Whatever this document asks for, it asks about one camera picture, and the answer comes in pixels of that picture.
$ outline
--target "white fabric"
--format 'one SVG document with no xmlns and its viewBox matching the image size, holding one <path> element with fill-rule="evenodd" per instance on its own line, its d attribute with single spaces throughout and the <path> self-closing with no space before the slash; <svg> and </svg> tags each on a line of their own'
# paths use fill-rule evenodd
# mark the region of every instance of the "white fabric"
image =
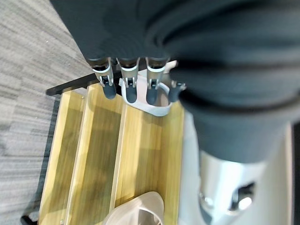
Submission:
<svg viewBox="0 0 300 225">
<path fill-rule="evenodd" d="M 154 191 L 115 208 L 102 225 L 164 225 L 164 202 Z"/>
</svg>

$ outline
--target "wooden plank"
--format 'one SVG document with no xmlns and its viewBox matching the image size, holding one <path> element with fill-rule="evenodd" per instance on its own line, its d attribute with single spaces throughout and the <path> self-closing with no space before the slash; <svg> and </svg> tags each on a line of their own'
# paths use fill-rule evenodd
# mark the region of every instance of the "wooden plank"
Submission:
<svg viewBox="0 0 300 225">
<path fill-rule="evenodd" d="M 67 225 L 101 224 L 109 212 L 123 99 L 88 87 L 67 204 Z"/>
<path fill-rule="evenodd" d="M 65 219 L 84 102 L 83 96 L 73 91 L 61 96 L 40 205 L 40 225 L 59 225 Z"/>
<path fill-rule="evenodd" d="M 157 192 L 165 204 L 165 225 L 177 225 L 178 220 L 183 122 L 184 110 L 176 102 L 164 117 L 162 125 L 161 167 Z"/>
<path fill-rule="evenodd" d="M 183 119 L 179 103 L 165 117 L 124 106 L 110 210 L 157 191 L 165 202 L 165 224 L 177 224 Z"/>
</svg>

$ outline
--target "silver metal part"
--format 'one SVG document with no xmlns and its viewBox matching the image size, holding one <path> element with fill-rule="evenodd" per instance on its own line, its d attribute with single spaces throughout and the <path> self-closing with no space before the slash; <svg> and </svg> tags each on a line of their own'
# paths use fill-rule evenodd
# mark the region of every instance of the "silver metal part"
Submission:
<svg viewBox="0 0 300 225">
<path fill-rule="evenodd" d="M 161 78 L 163 76 L 165 66 L 161 68 L 152 68 L 152 65 L 149 65 L 149 59 L 146 57 L 147 62 L 147 86 L 148 89 L 151 89 L 152 80 L 156 80 L 156 86 L 155 89 L 158 89 L 158 84 L 161 81 Z"/>
<path fill-rule="evenodd" d="M 227 225 L 253 202 L 255 186 L 266 163 L 236 163 L 201 151 L 201 209 L 211 217 L 210 225 Z"/>
<path fill-rule="evenodd" d="M 124 68 L 124 67 L 122 67 L 121 63 L 118 60 L 118 63 L 119 63 L 120 68 L 121 68 L 121 73 L 122 73 L 122 77 L 123 77 L 124 84 L 125 84 L 126 88 L 129 87 L 129 85 L 128 85 L 128 79 L 129 78 L 132 78 L 132 82 L 133 82 L 132 87 L 134 87 L 134 88 L 136 87 L 137 74 L 138 74 L 138 71 L 139 71 L 139 61 L 140 61 L 140 58 L 137 59 L 136 65 L 132 68 Z"/>
<path fill-rule="evenodd" d="M 177 85 L 180 85 L 180 90 L 184 90 L 187 88 L 185 83 L 178 83 L 177 81 L 172 80 L 172 82 L 171 82 L 172 88 L 176 88 Z"/>
<path fill-rule="evenodd" d="M 104 70 L 93 69 L 102 87 L 105 87 L 105 83 L 103 81 L 103 77 L 105 76 L 107 76 L 109 86 L 113 85 L 113 69 L 112 69 L 111 59 L 108 58 L 106 63 L 108 63 L 108 65 L 106 65 L 107 68 Z"/>
</svg>

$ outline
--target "black fabric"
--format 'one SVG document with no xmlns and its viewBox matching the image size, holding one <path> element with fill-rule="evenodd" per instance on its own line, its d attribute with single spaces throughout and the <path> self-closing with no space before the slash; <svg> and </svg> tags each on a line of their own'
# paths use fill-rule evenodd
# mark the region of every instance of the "black fabric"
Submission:
<svg viewBox="0 0 300 225">
<path fill-rule="evenodd" d="M 87 59 L 179 60 L 170 77 L 187 83 L 180 100 L 216 157 L 266 159 L 300 114 L 299 0 L 51 2 Z"/>
</svg>

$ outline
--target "gray carpet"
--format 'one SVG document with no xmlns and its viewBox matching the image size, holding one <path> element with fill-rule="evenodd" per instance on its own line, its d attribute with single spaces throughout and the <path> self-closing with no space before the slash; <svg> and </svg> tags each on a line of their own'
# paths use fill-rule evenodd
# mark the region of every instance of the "gray carpet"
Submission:
<svg viewBox="0 0 300 225">
<path fill-rule="evenodd" d="M 48 0 L 0 2 L 2 225 L 39 207 L 59 103 L 45 90 L 89 73 Z"/>
</svg>

